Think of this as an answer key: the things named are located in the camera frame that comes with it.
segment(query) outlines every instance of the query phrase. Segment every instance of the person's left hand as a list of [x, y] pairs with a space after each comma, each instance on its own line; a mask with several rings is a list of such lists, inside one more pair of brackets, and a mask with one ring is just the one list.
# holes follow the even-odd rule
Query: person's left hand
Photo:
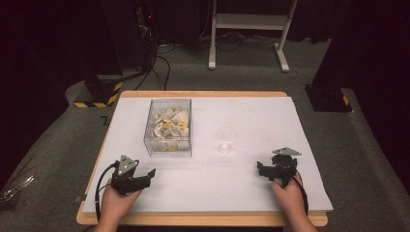
[[107, 229], [108, 227], [112, 228], [115, 226], [116, 229], [118, 223], [120, 223], [121, 219], [128, 213], [133, 202], [135, 202], [142, 192], [142, 190], [138, 190], [125, 196], [112, 188], [110, 183], [111, 179], [108, 180], [108, 186], [105, 188], [102, 196], [102, 213], [96, 231], [99, 231], [99, 227]]

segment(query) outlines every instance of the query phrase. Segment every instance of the gray carpet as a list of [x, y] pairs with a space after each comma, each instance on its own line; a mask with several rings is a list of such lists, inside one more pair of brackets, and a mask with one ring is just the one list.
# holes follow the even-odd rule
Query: gray carpet
[[[173, 49], [170, 45], [161, 47], [159, 54], [171, 67], [167, 90], [284, 91], [293, 98], [335, 208], [328, 213], [328, 225], [319, 231], [410, 231], [409, 195], [375, 141], [354, 92], [342, 90], [353, 113], [314, 112], [310, 106], [304, 85], [311, 84], [328, 45], [287, 42], [284, 52], [289, 73], [281, 72], [271, 43], [218, 50], [214, 71], [208, 70], [207, 48], [177, 45]], [[229, 49], [234, 44], [219, 46]], [[167, 65], [163, 60], [157, 60], [155, 70], [165, 79]], [[141, 80], [125, 81], [121, 91], [133, 90]], [[23, 190], [14, 210], [0, 213], [0, 231], [81, 231], [86, 227], [75, 220], [79, 208], [76, 198], [87, 187], [108, 129], [102, 117], [110, 119], [115, 104], [76, 108], [73, 100], [81, 85], [67, 90], [71, 106], [16, 169], [15, 174], [21, 168], [28, 170], [15, 180], [17, 183], [30, 175], [35, 175], [35, 180]], [[151, 73], [139, 89], [159, 90], [160, 85]]]

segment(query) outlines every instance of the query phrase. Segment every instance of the hand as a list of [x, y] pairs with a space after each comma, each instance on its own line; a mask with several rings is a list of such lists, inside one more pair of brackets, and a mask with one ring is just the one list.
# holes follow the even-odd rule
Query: hand
[[[295, 179], [301, 183], [299, 174], [295, 175]], [[280, 207], [288, 213], [303, 213], [305, 214], [304, 199], [301, 194], [299, 185], [290, 179], [285, 188], [282, 188], [277, 182], [272, 182], [272, 190], [278, 200]]]
[[116, 231], [121, 219], [142, 192], [139, 190], [125, 196], [112, 188], [110, 183], [111, 179], [102, 196], [102, 214], [95, 231]]
[[[295, 176], [295, 179], [299, 183], [302, 181], [299, 174]], [[285, 188], [282, 188], [276, 182], [272, 182], [272, 190], [280, 207], [284, 210], [293, 232], [317, 231], [305, 213], [304, 199], [300, 187], [293, 179], [290, 179]]]

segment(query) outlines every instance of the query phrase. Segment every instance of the black curtain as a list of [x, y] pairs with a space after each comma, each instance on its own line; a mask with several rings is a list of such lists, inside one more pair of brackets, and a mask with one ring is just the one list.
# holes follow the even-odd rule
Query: black curtain
[[60, 1], [0, 4], [0, 189], [40, 135], [66, 110], [81, 80], [62, 37]]
[[315, 44], [332, 39], [350, 0], [299, 0], [288, 39], [311, 38]]
[[406, 4], [404, 0], [352, 1], [312, 87], [355, 91], [374, 137], [409, 191], [410, 15]]

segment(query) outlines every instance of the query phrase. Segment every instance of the transparent container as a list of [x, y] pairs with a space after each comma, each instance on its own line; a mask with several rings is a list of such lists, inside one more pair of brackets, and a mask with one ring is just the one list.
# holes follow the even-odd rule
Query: transparent container
[[191, 156], [191, 100], [151, 100], [144, 143], [151, 157]]

